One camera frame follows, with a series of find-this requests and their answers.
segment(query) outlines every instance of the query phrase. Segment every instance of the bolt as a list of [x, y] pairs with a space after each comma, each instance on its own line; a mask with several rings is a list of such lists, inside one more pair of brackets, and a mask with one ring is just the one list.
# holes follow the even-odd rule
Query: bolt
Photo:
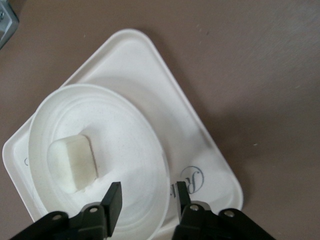
[[198, 207], [197, 205], [191, 205], [191, 206], [190, 206], [190, 209], [191, 209], [192, 211], [198, 211], [198, 210], [199, 210], [199, 207]]
[[60, 218], [62, 218], [62, 216], [60, 214], [57, 214], [52, 217], [52, 220], [56, 221], [56, 220], [59, 220]]
[[224, 212], [224, 215], [228, 216], [229, 218], [233, 218], [235, 216], [235, 213], [231, 210], [227, 210]]
[[98, 211], [97, 207], [90, 208], [90, 210], [89, 210], [89, 212], [92, 214], [95, 213], [96, 211]]

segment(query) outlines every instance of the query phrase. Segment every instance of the gray object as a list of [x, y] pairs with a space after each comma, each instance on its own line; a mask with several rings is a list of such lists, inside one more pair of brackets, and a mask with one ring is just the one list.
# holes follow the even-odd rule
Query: gray object
[[9, 3], [0, 0], [0, 49], [6, 44], [18, 28], [19, 20]]

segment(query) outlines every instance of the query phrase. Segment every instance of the table surface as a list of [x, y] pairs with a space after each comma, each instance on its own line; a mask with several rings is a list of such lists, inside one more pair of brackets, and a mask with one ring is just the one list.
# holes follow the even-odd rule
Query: table surface
[[[277, 240], [320, 235], [320, 4], [9, 1], [0, 146], [113, 33], [147, 34], [238, 178], [243, 212]], [[0, 239], [32, 223], [0, 164]]]

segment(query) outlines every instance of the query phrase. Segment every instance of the white sponge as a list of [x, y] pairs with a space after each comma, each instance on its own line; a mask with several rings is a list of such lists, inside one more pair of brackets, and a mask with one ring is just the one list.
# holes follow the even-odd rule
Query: white sponge
[[66, 193], [75, 193], [97, 178], [89, 140], [74, 135], [52, 142], [47, 152], [49, 171], [56, 184]]

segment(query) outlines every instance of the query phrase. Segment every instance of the white tray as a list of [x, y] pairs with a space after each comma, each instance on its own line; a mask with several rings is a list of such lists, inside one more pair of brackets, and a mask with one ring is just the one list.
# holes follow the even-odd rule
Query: white tray
[[[102, 86], [131, 101], [162, 144], [168, 159], [171, 198], [166, 219], [154, 239], [170, 239], [179, 222], [172, 187], [177, 181], [186, 181], [191, 200], [207, 202], [214, 213], [225, 208], [241, 209], [243, 194], [238, 180], [146, 35], [134, 29], [112, 35], [62, 87], [77, 83]], [[5, 143], [2, 157], [36, 221], [48, 212], [28, 166], [31, 118]]]

